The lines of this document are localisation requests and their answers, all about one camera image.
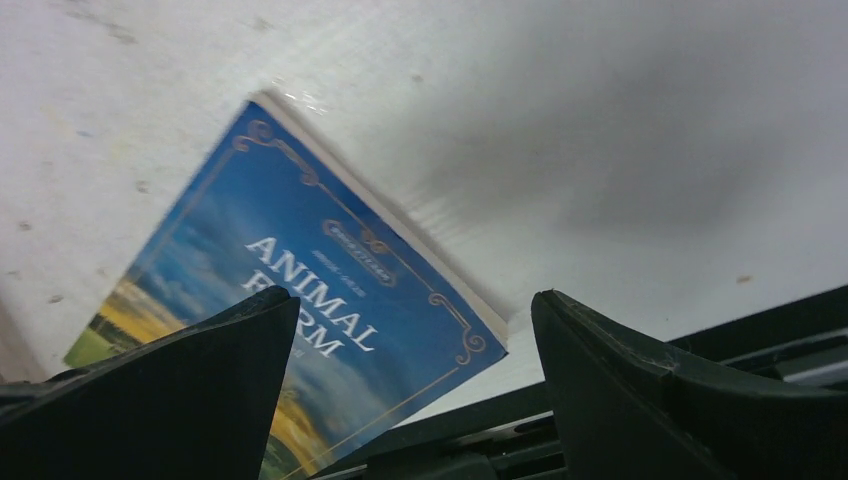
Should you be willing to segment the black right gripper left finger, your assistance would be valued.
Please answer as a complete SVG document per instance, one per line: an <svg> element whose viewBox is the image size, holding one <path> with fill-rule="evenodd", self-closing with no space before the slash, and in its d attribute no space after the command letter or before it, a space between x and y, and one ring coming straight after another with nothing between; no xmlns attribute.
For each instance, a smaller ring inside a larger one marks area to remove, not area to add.
<svg viewBox="0 0 848 480"><path fill-rule="evenodd" d="M151 343L1 388L5 479L255 479L300 301L269 287Z"/></svg>

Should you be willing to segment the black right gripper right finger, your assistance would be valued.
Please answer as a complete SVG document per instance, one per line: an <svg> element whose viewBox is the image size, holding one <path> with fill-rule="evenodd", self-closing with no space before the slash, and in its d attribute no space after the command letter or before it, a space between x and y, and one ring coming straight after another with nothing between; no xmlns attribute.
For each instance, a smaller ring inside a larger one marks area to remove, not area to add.
<svg viewBox="0 0 848 480"><path fill-rule="evenodd" d="M845 393L724 366L556 290L531 304L569 479L843 479Z"/></svg>

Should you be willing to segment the animal farm book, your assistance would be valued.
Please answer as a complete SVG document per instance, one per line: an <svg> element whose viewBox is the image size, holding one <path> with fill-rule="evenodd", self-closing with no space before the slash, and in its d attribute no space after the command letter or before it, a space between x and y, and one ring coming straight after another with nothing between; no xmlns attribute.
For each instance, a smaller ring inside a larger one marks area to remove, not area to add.
<svg viewBox="0 0 848 480"><path fill-rule="evenodd" d="M270 286L300 301L264 479L305 479L505 357L505 321L278 96L248 101L64 361Z"/></svg>

